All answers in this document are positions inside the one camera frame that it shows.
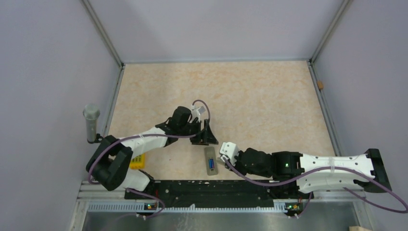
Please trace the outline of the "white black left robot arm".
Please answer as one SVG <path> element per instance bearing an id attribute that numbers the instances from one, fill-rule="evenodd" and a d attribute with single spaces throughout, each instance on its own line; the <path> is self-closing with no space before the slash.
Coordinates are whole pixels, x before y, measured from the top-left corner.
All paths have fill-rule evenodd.
<path id="1" fill-rule="evenodd" d="M 140 135 L 127 138 L 106 136 L 86 165 L 90 183 L 99 183 L 106 190 L 131 188 L 143 199 L 152 197 L 153 177 L 143 170 L 131 169 L 132 159 L 153 149 L 167 147 L 179 139 L 189 139 L 193 145 L 217 145 L 209 119 L 200 119 L 204 107 L 191 109 L 179 106 L 165 122 Z"/>

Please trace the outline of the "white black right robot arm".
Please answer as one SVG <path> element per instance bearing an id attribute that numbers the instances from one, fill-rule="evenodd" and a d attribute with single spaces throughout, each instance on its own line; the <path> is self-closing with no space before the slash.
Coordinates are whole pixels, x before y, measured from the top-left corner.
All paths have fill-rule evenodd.
<path id="1" fill-rule="evenodd" d="M 319 190 L 348 188 L 384 193 L 392 189 L 381 153 L 374 148 L 355 156 L 314 156 L 289 151 L 267 154 L 253 148 L 245 151 L 233 148 L 222 154 L 221 160 L 243 176 L 257 175 L 278 182 L 289 180 L 282 185 L 282 192 L 288 198 Z"/>

